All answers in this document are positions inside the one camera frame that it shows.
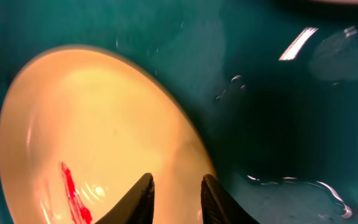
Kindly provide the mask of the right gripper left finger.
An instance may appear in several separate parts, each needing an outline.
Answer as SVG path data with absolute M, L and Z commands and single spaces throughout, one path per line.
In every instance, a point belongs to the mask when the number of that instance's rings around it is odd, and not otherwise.
M 154 202 L 154 178 L 145 173 L 96 224 L 152 224 Z

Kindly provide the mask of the white round plate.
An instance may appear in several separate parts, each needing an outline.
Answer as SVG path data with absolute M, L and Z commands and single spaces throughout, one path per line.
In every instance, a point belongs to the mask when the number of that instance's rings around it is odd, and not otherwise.
M 358 5 L 358 0 L 312 0 L 312 1 L 332 3 L 332 4 L 353 4 L 353 5 Z

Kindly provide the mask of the yellow green-rimmed round plate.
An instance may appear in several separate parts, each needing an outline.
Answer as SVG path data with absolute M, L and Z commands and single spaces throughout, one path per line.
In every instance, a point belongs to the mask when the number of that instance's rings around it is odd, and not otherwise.
M 0 178 L 14 223 L 96 223 L 146 173 L 155 223 L 201 223 L 201 181 L 213 172 L 175 100 L 112 53 L 45 52 L 4 99 Z

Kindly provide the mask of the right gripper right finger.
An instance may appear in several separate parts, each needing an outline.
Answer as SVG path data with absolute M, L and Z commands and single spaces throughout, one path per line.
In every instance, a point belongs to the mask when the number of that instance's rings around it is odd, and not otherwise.
M 201 208 L 204 224 L 259 224 L 211 174 L 201 182 Z

